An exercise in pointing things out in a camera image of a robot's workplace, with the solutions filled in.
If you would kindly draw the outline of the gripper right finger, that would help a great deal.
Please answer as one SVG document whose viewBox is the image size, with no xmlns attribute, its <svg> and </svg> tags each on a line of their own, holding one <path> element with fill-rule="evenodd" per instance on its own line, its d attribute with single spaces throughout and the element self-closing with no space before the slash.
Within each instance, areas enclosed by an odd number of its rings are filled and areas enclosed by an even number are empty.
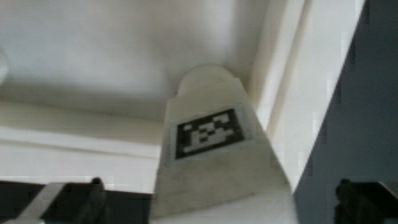
<svg viewBox="0 0 398 224">
<path fill-rule="evenodd" d="M 353 182 L 335 187 L 333 224 L 398 224 L 398 182 Z"/>
</svg>

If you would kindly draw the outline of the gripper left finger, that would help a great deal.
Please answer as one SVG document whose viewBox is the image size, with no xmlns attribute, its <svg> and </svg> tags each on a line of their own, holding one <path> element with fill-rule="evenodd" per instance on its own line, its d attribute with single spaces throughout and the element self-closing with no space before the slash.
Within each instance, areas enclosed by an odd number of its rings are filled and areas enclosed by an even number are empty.
<svg viewBox="0 0 398 224">
<path fill-rule="evenodd" d="M 0 224 L 149 224 L 150 195 L 99 178 L 46 185 L 0 180 Z"/>
</svg>

